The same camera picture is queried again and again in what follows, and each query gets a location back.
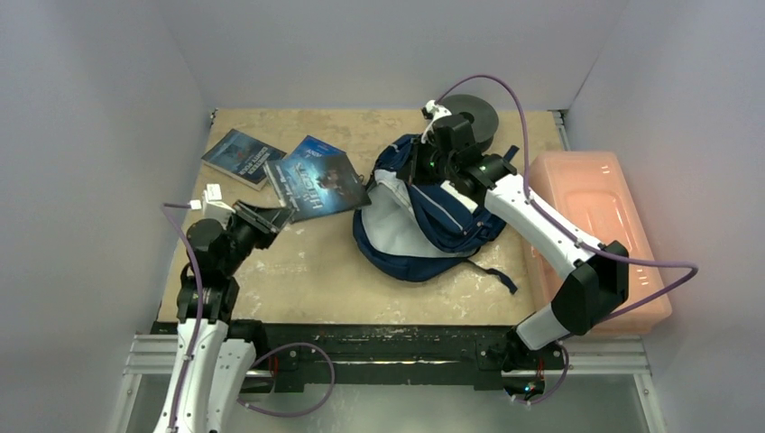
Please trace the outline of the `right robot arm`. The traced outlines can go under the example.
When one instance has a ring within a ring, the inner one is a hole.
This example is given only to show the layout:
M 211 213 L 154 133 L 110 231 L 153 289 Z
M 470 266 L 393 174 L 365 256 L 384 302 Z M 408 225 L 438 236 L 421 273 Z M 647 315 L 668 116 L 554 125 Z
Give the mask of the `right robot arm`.
M 576 227 L 531 191 L 501 155 L 482 154 L 463 116 L 432 115 L 412 144 L 407 179 L 448 183 L 450 194 L 470 198 L 515 229 L 562 280 L 553 300 L 511 331 L 506 354 L 513 364 L 527 367 L 543 346 L 586 334 L 628 299 L 626 248 L 617 241 L 603 244 Z

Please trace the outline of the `navy blue student backpack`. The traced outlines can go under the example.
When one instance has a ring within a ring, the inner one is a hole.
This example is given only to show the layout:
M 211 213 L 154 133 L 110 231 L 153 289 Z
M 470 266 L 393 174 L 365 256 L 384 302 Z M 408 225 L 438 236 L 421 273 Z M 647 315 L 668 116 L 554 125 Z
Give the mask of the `navy blue student backpack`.
M 360 253 L 381 272 L 399 281 L 424 282 L 472 258 L 495 241 L 506 223 L 447 185 L 409 186 L 397 172 L 411 154 L 417 134 L 404 134 L 376 159 L 366 192 L 371 204 L 354 211 L 352 234 Z M 517 285 L 495 268 L 511 294 Z

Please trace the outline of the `dark cover book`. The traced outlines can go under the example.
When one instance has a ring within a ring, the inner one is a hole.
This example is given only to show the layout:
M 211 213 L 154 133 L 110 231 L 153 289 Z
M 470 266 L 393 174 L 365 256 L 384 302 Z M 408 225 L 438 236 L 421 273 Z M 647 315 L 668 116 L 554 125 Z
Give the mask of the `dark cover book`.
M 280 203 L 292 210 L 292 223 L 371 204 L 364 183 L 344 153 L 268 161 L 265 172 Z

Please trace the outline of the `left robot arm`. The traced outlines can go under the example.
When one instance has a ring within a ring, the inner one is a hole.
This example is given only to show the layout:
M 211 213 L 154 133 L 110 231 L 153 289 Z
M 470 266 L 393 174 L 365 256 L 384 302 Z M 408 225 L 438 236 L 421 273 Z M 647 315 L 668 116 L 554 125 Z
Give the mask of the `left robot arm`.
M 176 355 L 155 431 L 220 432 L 246 371 L 269 356 L 261 322 L 232 318 L 235 273 L 253 250 L 272 245 L 293 211 L 242 200 L 219 206 L 197 199 L 184 207 L 203 216 L 176 230 L 189 262 L 180 273 Z

